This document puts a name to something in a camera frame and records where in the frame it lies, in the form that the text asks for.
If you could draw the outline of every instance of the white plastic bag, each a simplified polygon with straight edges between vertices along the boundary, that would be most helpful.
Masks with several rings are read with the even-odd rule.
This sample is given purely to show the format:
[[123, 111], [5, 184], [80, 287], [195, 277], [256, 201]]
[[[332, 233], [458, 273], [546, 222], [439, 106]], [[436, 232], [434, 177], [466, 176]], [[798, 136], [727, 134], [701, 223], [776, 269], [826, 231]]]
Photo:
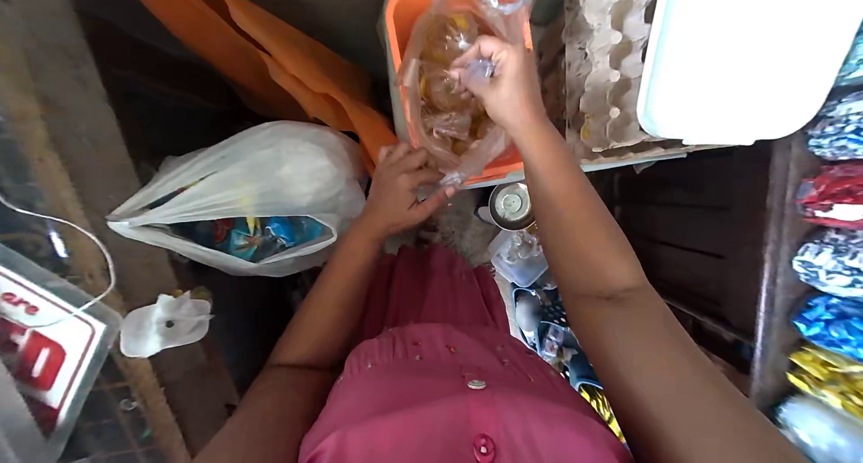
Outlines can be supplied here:
[[[365, 195], [360, 148], [337, 131], [275, 121], [254, 126], [207, 149], [166, 160], [152, 182], [118, 206], [108, 226], [120, 235], [173, 250], [237, 276], [287, 276], [318, 266]], [[187, 188], [164, 205], [165, 196]], [[306, 215], [329, 231], [251, 263], [179, 237], [158, 225], [237, 217]]]
[[[436, 103], [431, 92], [437, 88], [436, 80], [431, 77], [442, 78], [437, 83], [445, 91], [442, 97], [457, 98], [460, 94], [455, 92], [454, 80], [446, 79], [445, 69], [452, 60], [465, 52], [482, 33], [510, 43], [523, 43], [533, 5], [534, 0], [432, 0], [431, 7], [414, 24], [399, 71], [400, 91], [406, 98], [405, 120], [411, 138], [415, 138], [418, 146], [428, 148], [437, 158], [437, 166], [446, 173], [442, 185], [459, 187], [469, 177], [481, 174], [488, 163], [506, 150], [509, 140], [503, 129], [487, 116], [482, 123], [471, 124], [485, 115], [476, 104], [465, 108], [463, 104], [440, 104], [449, 101]], [[445, 43], [437, 43], [441, 38], [438, 32], [453, 16], [460, 16], [458, 20], [463, 21], [464, 26], [449, 30]], [[432, 41], [440, 48], [430, 45], [430, 37], [434, 37]], [[478, 60], [466, 69], [471, 76], [487, 79], [494, 72], [494, 63]], [[461, 121], [452, 117], [454, 112], [468, 119], [469, 128], [462, 127]], [[469, 146], [459, 142], [467, 149], [457, 152], [457, 140], [464, 140], [467, 130], [471, 129], [475, 129], [472, 136], [476, 140], [467, 142]]]

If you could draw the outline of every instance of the metal lid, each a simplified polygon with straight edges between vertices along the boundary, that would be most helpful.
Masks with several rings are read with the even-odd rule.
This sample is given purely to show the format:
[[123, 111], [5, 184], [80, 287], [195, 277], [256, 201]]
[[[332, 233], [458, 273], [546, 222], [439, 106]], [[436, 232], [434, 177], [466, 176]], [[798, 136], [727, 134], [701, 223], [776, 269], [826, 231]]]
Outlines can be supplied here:
[[491, 215], [503, 229], [517, 231], [534, 223], [531, 197], [524, 183], [501, 185], [491, 194]]

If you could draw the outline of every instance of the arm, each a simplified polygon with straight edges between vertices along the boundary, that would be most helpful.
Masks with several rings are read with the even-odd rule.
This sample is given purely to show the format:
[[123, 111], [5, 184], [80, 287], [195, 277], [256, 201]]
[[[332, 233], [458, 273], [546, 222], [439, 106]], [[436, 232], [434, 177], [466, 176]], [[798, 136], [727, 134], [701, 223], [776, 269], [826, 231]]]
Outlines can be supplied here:
[[464, 85], [516, 142], [545, 257], [633, 453], [668, 462], [803, 462], [677, 322], [545, 116], [533, 56], [480, 38], [491, 81]]
[[416, 203], [417, 187], [442, 177], [425, 149], [400, 145], [382, 151], [362, 215], [339, 239], [236, 413], [196, 461], [296, 460], [338, 367], [353, 348], [383, 241], [417, 225], [446, 201], [446, 193], [438, 192]]

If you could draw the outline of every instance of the hand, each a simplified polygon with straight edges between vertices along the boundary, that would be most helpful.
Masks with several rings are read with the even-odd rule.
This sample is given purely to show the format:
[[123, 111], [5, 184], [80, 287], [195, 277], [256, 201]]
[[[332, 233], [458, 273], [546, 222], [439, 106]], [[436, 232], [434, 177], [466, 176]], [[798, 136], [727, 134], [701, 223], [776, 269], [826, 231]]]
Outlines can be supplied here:
[[392, 234], [416, 226], [455, 193], [451, 187], [440, 188], [431, 197], [417, 202], [419, 187], [440, 182], [442, 178], [444, 175], [437, 171], [427, 149], [414, 149], [405, 143], [382, 148], [369, 198], [355, 221], [355, 228], [383, 242]]
[[[494, 62], [491, 79], [470, 77], [464, 67], [474, 60]], [[467, 90], [479, 97], [491, 119], [518, 143], [536, 127], [548, 122], [539, 92], [534, 53], [492, 36], [481, 36], [449, 70]]]

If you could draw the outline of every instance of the sign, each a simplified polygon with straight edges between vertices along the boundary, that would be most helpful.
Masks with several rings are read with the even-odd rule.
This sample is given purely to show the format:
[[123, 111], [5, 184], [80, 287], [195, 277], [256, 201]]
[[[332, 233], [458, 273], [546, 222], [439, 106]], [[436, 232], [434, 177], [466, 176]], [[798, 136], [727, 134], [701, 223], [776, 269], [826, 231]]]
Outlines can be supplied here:
[[[42, 433], [49, 437], [68, 417], [106, 325], [0, 265], [0, 359], [17, 382]], [[33, 328], [65, 318], [61, 322]]]

